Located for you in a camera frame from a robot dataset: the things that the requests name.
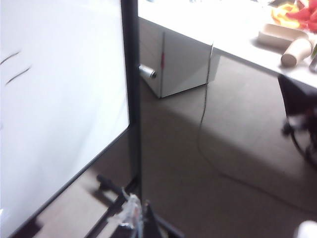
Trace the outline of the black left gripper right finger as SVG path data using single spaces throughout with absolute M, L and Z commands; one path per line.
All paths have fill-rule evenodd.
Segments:
M 185 235 L 178 228 L 156 214 L 150 202 L 144 203 L 143 237 L 144 238 L 184 238 Z

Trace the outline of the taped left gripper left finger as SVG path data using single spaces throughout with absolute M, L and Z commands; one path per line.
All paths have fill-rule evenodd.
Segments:
M 139 198 L 135 194 L 124 194 L 125 202 L 122 210 L 108 218 L 115 229 L 110 238 L 143 238 L 143 210 Z

